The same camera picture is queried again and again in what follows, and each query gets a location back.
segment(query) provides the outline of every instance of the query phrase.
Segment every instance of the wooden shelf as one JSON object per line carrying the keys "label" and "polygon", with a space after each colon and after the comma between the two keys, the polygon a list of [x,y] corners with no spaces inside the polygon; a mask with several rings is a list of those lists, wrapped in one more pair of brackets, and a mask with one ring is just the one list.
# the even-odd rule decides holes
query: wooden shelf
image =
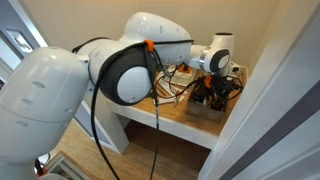
{"label": "wooden shelf", "polygon": [[[221,119],[208,120],[186,114],[186,96],[176,107],[173,103],[159,105],[160,130],[196,143],[203,147],[213,149],[219,135],[237,102],[237,98],[230,100],[227,104],[226,112]],[[108,101],[111,110],[119,115],[133,119],[140,123],[155,127],[155,107],[151,98],[146,98],[134,106],[119,106]]]}

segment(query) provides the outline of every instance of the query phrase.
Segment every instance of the white robotic arm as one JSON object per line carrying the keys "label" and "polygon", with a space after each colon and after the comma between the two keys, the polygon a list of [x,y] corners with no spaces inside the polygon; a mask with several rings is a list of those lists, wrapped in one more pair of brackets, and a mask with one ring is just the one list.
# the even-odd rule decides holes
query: white robotic arm
{"label": "white robotic arm", "polygon": [[[37,179],[34,159],[57,145],[84,98],[89,77],[95,84],[101,68],[107,74],[100,89],[109,99],[132,105],[145,98],[151,88],[149,71],[154,76],[155,69],[141,60],[144,48],[115,57],[146,39],[184,41],[190,35],[167,19],[137,13],[119,41],[99,39],[79,48],[77,54],[88,56],[89,72],[77,55],[59,48],[39,48],[24,59],[0,91],[0,179]],[[155,48],[163,64],[186,63],[218,73],[230,63],[233,36],[216,34],[208,47],[184,42]],[[154,56],[148,58],[156,62]]]}

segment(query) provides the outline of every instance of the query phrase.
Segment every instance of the wooden floor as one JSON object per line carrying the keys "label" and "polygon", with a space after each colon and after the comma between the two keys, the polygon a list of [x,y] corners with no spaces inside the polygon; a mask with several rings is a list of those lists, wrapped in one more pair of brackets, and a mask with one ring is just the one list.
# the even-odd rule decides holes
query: wooden floor
{"label": "wooden floor", "polygon": [[[107,148],[104,149],[120,179],[149,179],[154,158],[154,153],[151,150],[133,142],[129,143],[128,148],[122,155]],[[95,143],[89,139],[74,121],[70,123],[58,146],[52,151],[52,156],[59,151],[67,154],[76,161],[84,172],[95,176],[95,179],[115,179],[103,161]],[[193,168],[186,167],[181,162],[178,163],[172,160],[174,158],[167,158],[161,153],[163,154],[163,150],[158,155],[153,179],[197,179],[199,171],[195,169],[199,168],[198,166]]]}

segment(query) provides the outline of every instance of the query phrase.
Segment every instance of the door frame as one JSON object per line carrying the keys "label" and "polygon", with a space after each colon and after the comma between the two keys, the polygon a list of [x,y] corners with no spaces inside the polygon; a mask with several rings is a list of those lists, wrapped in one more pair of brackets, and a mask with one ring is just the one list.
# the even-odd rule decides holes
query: door frame
{"label": "door frame", "polygon": [[47,42],[40,34],[39,30],[37,29],[33,21],[30,19],[30,16],[28,16],[27,12],[25,11],[25,9],[27,8],[23,7],[23,3],[19,0],[8,0],[8,2],[19,15],[23,23],[27,26],[27,28],[29,29],[37,43],[40,45],[40,47],[47,47]]}
{"label": "door frame", "polygon": [[273,20],[273,33],[199,179],[220,179],[319,81],[319,70],[307,69],[314,70],[314,64],[320,67],[315,56],[320,57],[319,50],[308,61],[299,62],[293,56],[300,51],[308,53],[301,43],[311,36],[320,42],[312,31],[319,26],[315,20],[320,18],[319,4],[316,0],[308,3],[284,0],[279,4],[281,9]]}

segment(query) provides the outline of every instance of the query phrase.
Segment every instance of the robotic arm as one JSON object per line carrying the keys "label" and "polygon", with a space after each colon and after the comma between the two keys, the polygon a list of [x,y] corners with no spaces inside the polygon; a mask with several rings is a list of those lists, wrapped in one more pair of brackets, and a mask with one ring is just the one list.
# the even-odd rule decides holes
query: robotic arm
{"label": "robotic arm", "polygon": [[[144,48],[131,48],[146,39],[168,41],[155,45],[160,59],[146,55]],[[58,144],[85,96],[89,79],[95,84],[102,70],[102,93],[120,105],[133,105],[145,98],[156,61],[186,63],[217,76],[226,75],[233,52],[231,34],[216,34],[210,46],[185,40],[190,40],[190,35],[179,25],[137,13],[118,41],[91,41],[78,48],[78,55],[55,47],[33,51],[0,92],[0,179],[37,179],[34,159]],[[87,65],[79,62],[80,56],[87,57]]]}

